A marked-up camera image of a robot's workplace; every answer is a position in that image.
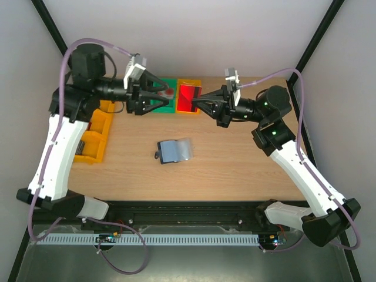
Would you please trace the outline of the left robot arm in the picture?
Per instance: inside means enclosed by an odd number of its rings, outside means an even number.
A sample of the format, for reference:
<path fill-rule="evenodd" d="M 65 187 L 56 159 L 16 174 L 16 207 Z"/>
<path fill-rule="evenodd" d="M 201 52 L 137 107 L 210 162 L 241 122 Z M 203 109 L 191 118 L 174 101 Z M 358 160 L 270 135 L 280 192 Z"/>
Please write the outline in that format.
<path fill-rule="evenodd" d="M 16 198 L 66 219 L 105 218 L 109 205 L 68 189 L 68 179 L 84 132 L 101 100 L 124 102 L 127 113 L 144 115 L 166 106 L 168 99 L 157 93 L 168 84 L 146 69 L 146 59 L 124 49 L 130 61 L 122 79 L 107 78 L 104 47 L 111 44 L 94 40 L 76 41 L 63 57 L 60 82 L 49 107 L 49 130 L 41 161 L 29 186 L 19 189 Z M 70 61 L 72 83 L 65 81 Z"/>

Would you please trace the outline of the blue card holder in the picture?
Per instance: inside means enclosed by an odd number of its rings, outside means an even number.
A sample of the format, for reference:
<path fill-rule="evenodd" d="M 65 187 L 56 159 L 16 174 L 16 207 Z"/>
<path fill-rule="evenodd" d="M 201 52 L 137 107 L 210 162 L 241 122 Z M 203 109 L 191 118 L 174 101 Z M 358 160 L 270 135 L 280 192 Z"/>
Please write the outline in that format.
<path fill-rule="evenodd" d="M 192 142 L 189 138 L 157 142 L 154 158 L 161 164 L 179 163 L 193 158 Z"/>

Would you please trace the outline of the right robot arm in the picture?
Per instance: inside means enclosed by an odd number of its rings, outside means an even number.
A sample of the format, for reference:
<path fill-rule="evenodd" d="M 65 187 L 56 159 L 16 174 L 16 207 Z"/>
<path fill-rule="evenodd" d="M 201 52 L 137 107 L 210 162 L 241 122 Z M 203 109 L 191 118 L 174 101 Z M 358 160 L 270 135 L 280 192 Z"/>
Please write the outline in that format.
<path fill-rule="evenodd" d="M 257 208 L 256 223 L 269 230 L 280 224 L 299 231 L 318 247 L 332 243 L 345 232 L 360 211 L 356 199 L 336 191 L 304 154 L 283 117 L 291 110 L 286 88 L 271 86 L 255 100 L 241 98 L 226 86 L 192 100 L 193 106 L 227 128 L 231 122 L 256 122 L 251 134 L 257 147 L 290 177 L 308 207 L 268 200 Z"/>

